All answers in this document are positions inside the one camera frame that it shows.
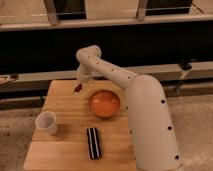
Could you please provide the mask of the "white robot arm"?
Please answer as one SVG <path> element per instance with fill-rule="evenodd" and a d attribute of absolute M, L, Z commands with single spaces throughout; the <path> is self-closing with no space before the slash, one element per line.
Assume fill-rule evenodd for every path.
<path fill-rule="evenodd" d="M 174 127 L 161 83 L 101 59 L 96 46 L 81 48 L 78 80 L 85 83 L 98 72 L 125 90 L 129 129 L 138 171 L 184 171 Z"/>

